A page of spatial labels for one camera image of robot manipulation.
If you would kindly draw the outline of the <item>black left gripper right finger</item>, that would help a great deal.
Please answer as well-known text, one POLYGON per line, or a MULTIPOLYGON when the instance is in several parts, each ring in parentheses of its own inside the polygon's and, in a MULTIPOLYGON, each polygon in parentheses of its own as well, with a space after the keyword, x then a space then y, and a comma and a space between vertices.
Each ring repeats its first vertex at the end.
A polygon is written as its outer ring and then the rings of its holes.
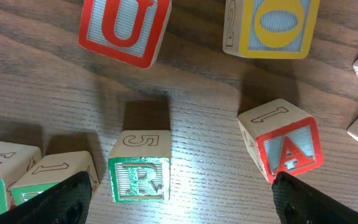
POLYGON ((276 213, 282 223, 358 224, 358 212, 281 171, 272 184, 276 213))

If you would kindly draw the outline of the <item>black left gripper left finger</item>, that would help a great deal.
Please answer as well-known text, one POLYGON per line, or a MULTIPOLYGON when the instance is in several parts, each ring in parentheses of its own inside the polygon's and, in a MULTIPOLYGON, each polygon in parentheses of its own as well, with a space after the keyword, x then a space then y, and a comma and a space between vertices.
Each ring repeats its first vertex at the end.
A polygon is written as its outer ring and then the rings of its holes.
POLYGON ((84 224, 91 196, 89 175, 81 171, 1 214, 0 224, 84 224))

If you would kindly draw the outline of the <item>green R letter block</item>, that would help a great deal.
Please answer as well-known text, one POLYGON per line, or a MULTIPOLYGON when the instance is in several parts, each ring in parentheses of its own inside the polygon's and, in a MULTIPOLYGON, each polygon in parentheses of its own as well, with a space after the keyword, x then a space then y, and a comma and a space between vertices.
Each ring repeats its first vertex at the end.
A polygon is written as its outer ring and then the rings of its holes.
POLYGON ((108 157, 113 201, 170 199, 172 135, 168 130, 126 130, 108 157))

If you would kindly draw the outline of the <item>yellow O letter block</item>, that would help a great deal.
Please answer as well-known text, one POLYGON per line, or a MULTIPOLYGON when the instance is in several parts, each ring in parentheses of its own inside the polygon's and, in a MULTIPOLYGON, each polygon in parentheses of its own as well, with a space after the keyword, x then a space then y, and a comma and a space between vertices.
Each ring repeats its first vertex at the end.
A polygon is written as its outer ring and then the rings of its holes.
POLYGON ((244 58, 303 59, 320 0, 227 0, 223 51, 244 58))

